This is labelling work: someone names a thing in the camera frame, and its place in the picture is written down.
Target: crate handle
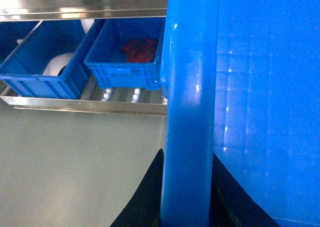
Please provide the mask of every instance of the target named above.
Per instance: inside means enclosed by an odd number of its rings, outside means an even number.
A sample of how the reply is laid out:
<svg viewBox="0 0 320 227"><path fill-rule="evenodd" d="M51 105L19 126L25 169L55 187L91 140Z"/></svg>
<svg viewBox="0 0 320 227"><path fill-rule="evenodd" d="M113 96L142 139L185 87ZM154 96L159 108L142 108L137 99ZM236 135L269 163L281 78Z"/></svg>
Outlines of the crate handle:
<svg viewBox="0 0 320 227"><path fill-rule="evenodd" d="M108 69L109 74L116 75L132 75L132 69L129 67L113 67Z"/></svg>

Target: blue storage crate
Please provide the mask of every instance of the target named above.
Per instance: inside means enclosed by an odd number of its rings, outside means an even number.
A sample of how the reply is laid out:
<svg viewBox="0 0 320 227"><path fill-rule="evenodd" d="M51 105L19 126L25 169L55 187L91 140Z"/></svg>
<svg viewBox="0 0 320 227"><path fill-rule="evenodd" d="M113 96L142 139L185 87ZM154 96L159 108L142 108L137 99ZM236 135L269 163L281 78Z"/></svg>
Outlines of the blue storage crate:
<svg viewBox="0 0 320 227"><path fill-rule="evenodd" d="M80 20L43 21L0 66L0 79L23 97L77 99L90 70L84 59L104 20L85 34ZM74 52L59 76L42 75L54 57Z"/></svg>
<svg viewBox="0 0 320 227"><path fill-rule="evenodd" d="M38 21L0 22L0 64L38 24Z"/></svg>
<svg viewBox="0 0 320 227"><path fill-rule="evenodd" d="M106 20L84 60L101 89L111 87L160 89L159 68L164 22L164 18ZM125 63L127 56L120 48L132 39L158 40L156 55L152 62Z"/></svg>
<svg viewBox="0 0 320 227"><path fill-rule="evenodd" d="M282 227L320 226L319 6L219 4L214 152ZM168 52L160 74L167 97Z"/></svg>

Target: black fabric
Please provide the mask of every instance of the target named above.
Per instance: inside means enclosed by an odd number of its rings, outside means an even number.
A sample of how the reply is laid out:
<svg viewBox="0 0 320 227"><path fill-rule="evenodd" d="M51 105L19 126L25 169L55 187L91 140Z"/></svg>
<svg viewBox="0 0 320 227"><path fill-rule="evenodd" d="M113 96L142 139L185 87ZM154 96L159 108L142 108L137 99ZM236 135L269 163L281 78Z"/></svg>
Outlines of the black fabric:
<svg viewBox="0 0 320 227"><path fill-rule="evenodd" d="M160 226L163 166L164 153L161 149L133 197L111 227ZM210 227L280 227L247 195L215 155L213 155Z"/></svg>
<svg viewBox="0 0 320 227"><path fill-rule="evenodd" d="M229 213L243 227L280 227L261 207L259 207L229 173L216 155L213 155L212 189L222 190L222 199Z"/></svg>
<svg viewBox="0 0 320 227"><path fill-rule="evenodd" d="M111 227L159 226L164 152L159 150L133 197Z"/></svg>

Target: white roll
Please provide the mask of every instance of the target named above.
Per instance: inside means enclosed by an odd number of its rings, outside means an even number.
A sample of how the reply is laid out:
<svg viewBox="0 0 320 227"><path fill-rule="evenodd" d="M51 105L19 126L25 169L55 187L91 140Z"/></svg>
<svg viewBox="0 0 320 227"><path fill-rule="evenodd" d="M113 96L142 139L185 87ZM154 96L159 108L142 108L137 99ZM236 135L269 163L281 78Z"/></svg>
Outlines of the white roll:
<svg viewBox="0 0 320 227"><path fill-rule="evenodd" d="M42 75L44 76L58 76L59 72L65 67L71 60L74 53L64 53L54 57L47 67L45 68Z"/></svg>
<svg viewBox="0 0 320 227"><path fill-rule="evenodd" d="M95 19L89 18L89 19L81 19L81 25L85 33L88 33L91 26L94 24Z"/></svg>

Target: metal rack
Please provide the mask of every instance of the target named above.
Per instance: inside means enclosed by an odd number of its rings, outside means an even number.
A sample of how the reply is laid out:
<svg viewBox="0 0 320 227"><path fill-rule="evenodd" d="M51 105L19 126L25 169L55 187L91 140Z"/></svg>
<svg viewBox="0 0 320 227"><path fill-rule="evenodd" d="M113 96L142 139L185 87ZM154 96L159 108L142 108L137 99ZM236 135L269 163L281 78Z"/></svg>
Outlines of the metal rack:
<svg viewBox="0 0 320 227"><path fill-rule="evenodd" d="M168 0L0 0L0 21L163 17Z"/></svg>
<svg viewBox="0 0 320 227"><path fill-rule="evenodd" d="M168 0L0 0L0 21L164 17ZM79 100L18 96L0 85L1 95L15 109L120 113L166 116L161 91L143 91L138 103L131 103L133 89L118 89L112 101L101 101L103 90L91 77Z"/></svg>

